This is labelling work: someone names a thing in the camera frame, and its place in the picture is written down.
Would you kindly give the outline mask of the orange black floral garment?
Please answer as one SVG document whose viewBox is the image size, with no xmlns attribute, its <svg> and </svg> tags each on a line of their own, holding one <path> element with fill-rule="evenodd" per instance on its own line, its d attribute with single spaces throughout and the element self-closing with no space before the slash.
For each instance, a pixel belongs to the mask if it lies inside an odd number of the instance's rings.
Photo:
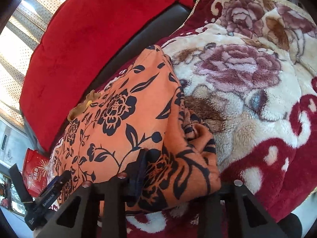
<svg viewBox="0 0 317 238">
<path fill-rule="evenodd" d="M 146 155 L 141 195 L 128 212 L 157 212 L 221 187 L 215 141 L 185 105 L 169 56 L 144 49 L 126 73 L 75 114 L 51 155 L 53 175 L 68 170 L 63 204 L 85 181 L 102 183 Z"/>
</svg>

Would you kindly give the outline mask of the red gift bag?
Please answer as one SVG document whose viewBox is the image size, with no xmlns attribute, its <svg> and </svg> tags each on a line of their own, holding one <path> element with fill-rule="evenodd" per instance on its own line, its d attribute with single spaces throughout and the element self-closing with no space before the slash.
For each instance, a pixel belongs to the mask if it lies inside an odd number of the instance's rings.
<svg viewBox="0 0 317 238">
<path fill-rule="evenodd" d="M 36 198 L 47 186 L 47 174 L 49 171 L 49 159 L 38 151 L 27 149 L 22 178 L 29 194 Z"/>
</svg>

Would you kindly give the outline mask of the cream maroon floral plush blanket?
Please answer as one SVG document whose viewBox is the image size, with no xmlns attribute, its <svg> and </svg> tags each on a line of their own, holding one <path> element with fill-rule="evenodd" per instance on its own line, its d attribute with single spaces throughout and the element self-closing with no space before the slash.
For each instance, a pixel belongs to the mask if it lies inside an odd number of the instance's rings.
<svg viewBox="0 0 317 238">
<path fill-rule="evenodd" d="M 316 68 L 273 42 L 254 42 L 217 23 L 179 28 L 158 45 L 169 56 L 185 105 L 215 141 L 220 181 L 241 180 L 275 221 L 316 188 Z M 129 66 L 72 110 L 82 112 Z M 196 237 L 198 203 L 127 217 L 128 237 Z"/>
</svg>

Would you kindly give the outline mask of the red fleece blanket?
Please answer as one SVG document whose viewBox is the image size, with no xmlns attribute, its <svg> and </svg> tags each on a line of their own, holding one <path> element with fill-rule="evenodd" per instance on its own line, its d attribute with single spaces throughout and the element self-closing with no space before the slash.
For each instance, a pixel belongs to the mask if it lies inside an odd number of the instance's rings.
<svg viewBox="0 0 317 238">
<path fill-rule="evenodd" d="M 66 0 L 57 9 L 31 56 L 20 96 L 44 151 L 107 62 L 175 2 L 192 0 Z"/>
</svg>

